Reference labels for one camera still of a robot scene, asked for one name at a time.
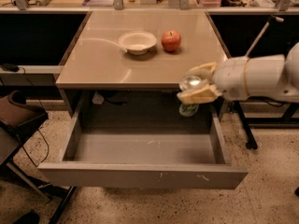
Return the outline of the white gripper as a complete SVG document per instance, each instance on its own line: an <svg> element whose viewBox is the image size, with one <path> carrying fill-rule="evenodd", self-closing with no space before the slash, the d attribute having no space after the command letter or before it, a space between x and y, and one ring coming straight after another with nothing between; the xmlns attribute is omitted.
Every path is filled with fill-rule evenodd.
<svg viewBox="0 0 299 224"><path fill-rule="evenodd" d="M246 100L249 97L244 81L247 61L247 57L235 57L219 66L212 62L193 67L187 72L188 75L212 80L216 86L207 84L199 90L181 91L178 99L185 105L212 103L220 96L229 101Z"/></svg>

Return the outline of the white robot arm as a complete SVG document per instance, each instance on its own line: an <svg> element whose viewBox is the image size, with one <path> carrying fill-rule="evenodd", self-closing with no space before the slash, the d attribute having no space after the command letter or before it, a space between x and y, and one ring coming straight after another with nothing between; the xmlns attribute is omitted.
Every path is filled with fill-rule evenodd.
<svg viewBox="0 0 299 224"><path fill-rule="evenodd" d="M228 101L265 97L299 103L299 43L287 56L242 56L223 63L204 63L190 69L186 77L199 80L178 94L186 105L211 103L218 97Z"/></svg>

